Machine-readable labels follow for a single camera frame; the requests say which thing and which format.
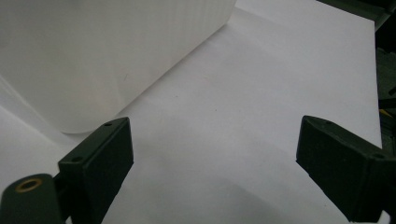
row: white paper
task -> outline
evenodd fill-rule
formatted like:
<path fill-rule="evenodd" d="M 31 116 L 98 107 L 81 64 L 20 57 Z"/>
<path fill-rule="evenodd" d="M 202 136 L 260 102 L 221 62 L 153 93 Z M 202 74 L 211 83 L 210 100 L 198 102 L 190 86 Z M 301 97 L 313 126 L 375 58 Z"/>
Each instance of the white paper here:
<path fill-rule="evenodd" d="M 348 223 L 295 153 L 303 115 L 381 146 L 374 23 L 310 0 L 237 7 L 118 115 L 131 118 L 135 164 L 104 223 Z M 0 114 L 0 189 L 56 174 L 86 136 Z"/>

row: white surface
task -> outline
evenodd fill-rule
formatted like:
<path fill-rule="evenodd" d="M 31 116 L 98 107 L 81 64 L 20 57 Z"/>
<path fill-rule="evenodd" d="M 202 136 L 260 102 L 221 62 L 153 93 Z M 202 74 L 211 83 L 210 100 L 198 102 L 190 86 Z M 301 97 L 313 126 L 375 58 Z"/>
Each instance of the white surface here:
<path fill-rule="evenodd" d="M 104 223 L 347 223 L 295 153 L 303 115 L 381 146 L 374 23 L 313 0 L 237 7 L 119 114 L 135 164 Z M 0 115 L 0 189 L 56 174 L 86 136 Z"/>
<path fill-rule="evenodd" d="M 235 1 L 1 1 L 0 93 L 61 132 L 92 131 L 224 25 Z"/>

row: brass insert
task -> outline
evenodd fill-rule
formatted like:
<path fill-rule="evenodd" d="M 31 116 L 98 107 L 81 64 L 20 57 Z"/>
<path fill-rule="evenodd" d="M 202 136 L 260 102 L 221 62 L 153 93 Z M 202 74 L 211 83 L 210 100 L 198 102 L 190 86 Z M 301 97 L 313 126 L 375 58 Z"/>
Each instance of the brass insert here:
<path fill-rule="evenodd" d="M 21 182 L 16 188 L 15 191 L 18 193 L 25 193 L 31 191 L 33 189 L 38 188 L 43 183 L 43 181 L 39 178 L 32 178 Z"/>

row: screw hole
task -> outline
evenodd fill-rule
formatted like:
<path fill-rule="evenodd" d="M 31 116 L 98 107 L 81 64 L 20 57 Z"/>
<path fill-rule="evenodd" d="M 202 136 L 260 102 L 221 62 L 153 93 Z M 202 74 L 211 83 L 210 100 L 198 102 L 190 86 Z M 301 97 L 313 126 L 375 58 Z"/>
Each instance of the screw hole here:
<path fill-rule="evenodd" d="M 72 159 L 72 162 L 82 161 L 82 157 L 75 157 Z"/>
<path fill-rule="evenodd" d="M 381 155 L 381 154 L 378 154 L 378 153 L 374 154 L 373 157 L 376 158 L 376 159 L 385 159 L 384 155 Z"/>
<path fill-rule="evenodd" d="M 25 180 L 22 183 L 20 183 L 15 188 L 15 191 L 17 191 L 18 193 L 25 193 L 25 192 L 31 191 L 33 189 L 36 189 L 42 183 L 43 183 L 43 181 L 38 178 L 28 179 L 28 180 Z"/>

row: black mechanical part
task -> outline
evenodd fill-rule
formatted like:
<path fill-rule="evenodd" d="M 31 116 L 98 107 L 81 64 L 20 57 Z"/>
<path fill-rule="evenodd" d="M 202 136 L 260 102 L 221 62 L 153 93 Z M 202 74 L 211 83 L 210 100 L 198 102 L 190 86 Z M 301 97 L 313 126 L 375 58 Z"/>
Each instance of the black mechanical part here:
<path fill-rule="evenodd" d="M 58 162 L 60 173 L 31 175 L 3 193 L 2 224 L 99 224 L 134 164 L 128 118 L 112 120 Z"/>
<path fill-rule="evenodd" d="M 396 159 L 325 119 L 303 117 L 297 162 L 349 221 L 396 217 Z"/>

